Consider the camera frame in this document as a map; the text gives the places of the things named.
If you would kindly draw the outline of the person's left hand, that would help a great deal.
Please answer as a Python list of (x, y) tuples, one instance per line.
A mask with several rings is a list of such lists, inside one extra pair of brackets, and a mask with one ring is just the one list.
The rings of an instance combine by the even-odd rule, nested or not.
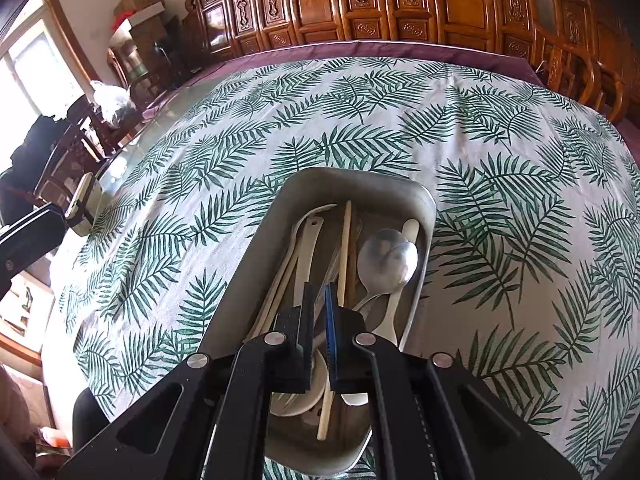
[(27, 403), (4, 366), (0, 367), (0, 422), (14, 444), (27, 442), (32, 436)]

